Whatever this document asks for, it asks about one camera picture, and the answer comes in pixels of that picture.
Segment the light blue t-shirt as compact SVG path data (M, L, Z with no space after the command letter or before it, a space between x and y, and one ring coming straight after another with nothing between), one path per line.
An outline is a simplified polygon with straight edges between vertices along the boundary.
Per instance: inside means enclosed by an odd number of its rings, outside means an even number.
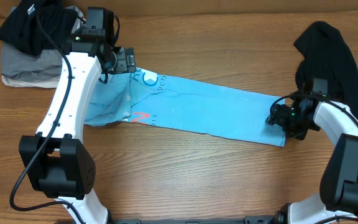
M282 147L281 127L265 122L276 99L137 68L96 83L85 124L142 123Z

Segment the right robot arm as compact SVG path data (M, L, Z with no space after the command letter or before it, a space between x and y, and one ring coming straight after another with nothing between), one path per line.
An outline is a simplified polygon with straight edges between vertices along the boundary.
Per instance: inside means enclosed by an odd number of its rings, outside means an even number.
M282 207L271 223L358 223L358 119L348 105L329 94L328 80L314 78L287 96L288 106L275 100L267 124L282 127L287 138L303 140L309 130L323 130L333 144L319 192Z

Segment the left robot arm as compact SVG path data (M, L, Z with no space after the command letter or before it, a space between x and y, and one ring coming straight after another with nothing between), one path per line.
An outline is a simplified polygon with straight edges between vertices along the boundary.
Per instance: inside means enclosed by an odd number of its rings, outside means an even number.
M93 188L96 164L83 145L83 126L96 84L135 71L133 49L116 46L119 29L112 11L89 7L84 27L58 50L62 72L50 108L35 134L19 143L25 168L9 198L13 209L21 210L14 196L28 177L34 190L52 199L31 209L63 205L74 223L112 223Z

